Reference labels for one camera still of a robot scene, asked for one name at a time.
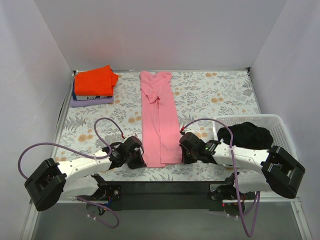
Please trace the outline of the pink polo shirt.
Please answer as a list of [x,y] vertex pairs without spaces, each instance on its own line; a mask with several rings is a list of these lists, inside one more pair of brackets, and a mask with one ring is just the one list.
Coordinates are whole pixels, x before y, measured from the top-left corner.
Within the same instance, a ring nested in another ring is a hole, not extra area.
[[170,72],[140,73],[143,159],[148,168],[182,163],[180,123],[171,79]]

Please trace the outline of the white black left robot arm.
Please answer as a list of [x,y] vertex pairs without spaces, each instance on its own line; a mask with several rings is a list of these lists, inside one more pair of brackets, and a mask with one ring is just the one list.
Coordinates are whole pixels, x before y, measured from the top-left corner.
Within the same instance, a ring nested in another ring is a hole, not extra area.
[[130,169],[144,168],[143,152],[142,142],[130,136],[93,155],[61,163],[49,158],[30,175],[24,186],[39,212],[51,208],[59,200],[78,196],[94,201],[116,201],[122,188],[110,186],[100,173],[122,165]]

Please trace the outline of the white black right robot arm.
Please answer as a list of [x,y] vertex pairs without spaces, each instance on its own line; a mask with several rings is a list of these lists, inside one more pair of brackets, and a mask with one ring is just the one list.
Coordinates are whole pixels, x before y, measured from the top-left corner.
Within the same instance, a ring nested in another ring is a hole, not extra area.
[[201,161],[250,171],[238,174],[237,180],[226,186],[227,195],[232,199],[257,191],[273,191],[294,199],[306,171],[284,148],[276,145],[269,150],[230,147],[216,140],[204,142],[192,132],[185,133],[179,145],[184,164]]

